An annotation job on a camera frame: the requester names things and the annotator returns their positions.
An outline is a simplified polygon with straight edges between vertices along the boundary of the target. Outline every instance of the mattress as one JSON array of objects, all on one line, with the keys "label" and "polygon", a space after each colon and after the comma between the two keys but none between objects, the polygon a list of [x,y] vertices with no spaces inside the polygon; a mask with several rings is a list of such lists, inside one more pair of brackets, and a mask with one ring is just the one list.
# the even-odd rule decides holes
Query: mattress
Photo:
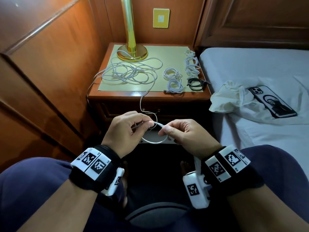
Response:
[{"label": "mattress", "polygon": [[[227,80],[248,77],[309,77],[309,51],[292,49],[209,48],[200,64],[216,92]],[[223,145],[238,148],[269,144],[290,153],[309,178],[309,125],[271,125],[235,114],[214,114],[214,131]]]}]

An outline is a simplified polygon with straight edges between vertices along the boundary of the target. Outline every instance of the brass lamp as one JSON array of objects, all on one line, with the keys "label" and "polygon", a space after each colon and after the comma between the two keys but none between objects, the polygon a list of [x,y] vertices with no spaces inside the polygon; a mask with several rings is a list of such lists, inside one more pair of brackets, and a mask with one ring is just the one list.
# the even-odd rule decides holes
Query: brass lamp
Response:
[{"label": "brass lamp", "polygon": [[127,44],[120,46],[118,50],[125,51],[131,57],[122,51],[118,51],[117,56],[124,61],[136,62],[143,60],[148,56],[148,51],[145,46],[135,42],[132,0],[121,0],[121,3],[123,18],[125,20]]}]

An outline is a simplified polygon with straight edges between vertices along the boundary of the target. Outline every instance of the black wristband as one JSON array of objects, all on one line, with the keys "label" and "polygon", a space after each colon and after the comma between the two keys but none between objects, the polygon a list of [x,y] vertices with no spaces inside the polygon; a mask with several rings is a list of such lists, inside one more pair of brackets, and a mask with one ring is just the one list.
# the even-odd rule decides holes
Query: black wristband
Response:
[{"label": "black wristband", "polygon": [[[219,154],[219,151],[221,151],[222,149],[214,152],[212,155],[201,161],[201,170],[202,173],[205,175],[205,180],[212,185],[214,191],[216,191],[217,194],[229,196],[237,194],[248,188],[259,188],[264,185],[263,178],[252,166],[250,166],[250,164],[238,173],[236,173],[224,160],[224,158]],[[214,175],[214,173],[205,164],[205,161],[213,156],[218,159],[220,164],[230,174],[231,177],[229,179],[220,182]]]},{"label": "black wristband", "polygon": [[104,170],[100,173],[96,180],[90,178],[86,173],[79,168],[74,167],[69,175],[70,180],[79,188],[84,190],[93,190],[100,193],[102,190],[107,189],[113,182],[117,174],[117,168],[121,165],[120,157],[109,147],[98,145],[94,149],[102,152],[111,161]]}]

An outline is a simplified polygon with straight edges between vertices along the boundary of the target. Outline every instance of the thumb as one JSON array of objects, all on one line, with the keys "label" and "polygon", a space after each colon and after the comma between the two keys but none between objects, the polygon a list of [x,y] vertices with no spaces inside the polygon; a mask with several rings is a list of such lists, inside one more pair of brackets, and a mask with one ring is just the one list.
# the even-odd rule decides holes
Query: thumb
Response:
[{"label": "thumb", "polygon": [[163,132],[165,132],[168,136],[175,138],[177,141],[181,142],[183,140],[184,132],[171,127],[169,125],[164,125],[162,128]]},{"label": "thumb", "polygon": [[135,136],[138,139],[141,139],[142,136],[144,136],[145,132],[150,128],[154,126],[153,121],[145,121],[142,123],[140,127],[136,129],[136,131],[133,133],[133,136]]}]

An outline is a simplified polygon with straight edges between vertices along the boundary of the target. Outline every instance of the blue pants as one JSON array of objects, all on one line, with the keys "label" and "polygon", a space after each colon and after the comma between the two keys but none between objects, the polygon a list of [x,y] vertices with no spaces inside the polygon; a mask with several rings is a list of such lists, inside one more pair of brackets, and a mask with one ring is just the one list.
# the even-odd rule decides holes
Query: blue pants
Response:
[{"label": "blue pants", "polygon": [[[303,170],[287,152],[268,145],[243,149],[252,166],[262,175],[266,185],[294,212],[309,223],[309,183]],[[31,215],[68,179],[70,163],[51,158],[23,160],[0,174],[0,228],[3,232],[18,230]],[[123,186],[117,190],[121,200]],[[158,231],[203,231],[213,225],[216,205],[227,207],[222,199],[214,207],[195,210],[179,221]],[[144,231],[95,202],[84,231]]]}]

